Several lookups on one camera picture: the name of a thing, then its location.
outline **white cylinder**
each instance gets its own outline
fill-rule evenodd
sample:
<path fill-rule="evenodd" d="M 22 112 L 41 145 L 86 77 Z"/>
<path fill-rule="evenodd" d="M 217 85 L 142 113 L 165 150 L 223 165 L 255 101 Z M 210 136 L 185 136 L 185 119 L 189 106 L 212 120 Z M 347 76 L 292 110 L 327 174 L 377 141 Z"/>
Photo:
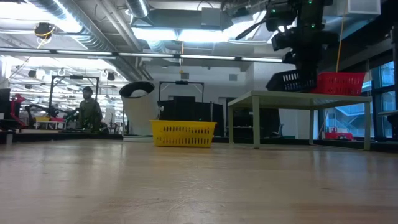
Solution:
<path fill-rule="evenodd" d="M 150 120 L 157 119 L 158 115 L 154 90 L 154 84 L 145 81 L 133 82 L 120 89 L 124 112 L 134 135 L 152 135 Z"/>

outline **workbench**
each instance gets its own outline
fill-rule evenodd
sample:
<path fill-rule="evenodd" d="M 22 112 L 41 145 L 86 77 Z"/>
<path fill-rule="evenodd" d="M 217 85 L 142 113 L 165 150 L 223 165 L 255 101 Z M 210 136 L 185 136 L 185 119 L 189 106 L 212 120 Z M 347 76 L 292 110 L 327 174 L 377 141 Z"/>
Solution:
<path fill-rule="evenodd" d="M 233 144 L 233 108 L 252 107 L 254 148 L 260 147 L 260 108 L 310 110 L 310 144 L 313 144 L 314 111 L 336 106 L 365 104 L 364 149 L 371 145 L 370 96 L 341 96 L 313 93 L 289 93 L 281 91 L 250 91 L 228 103 L 229 143 Z"/>

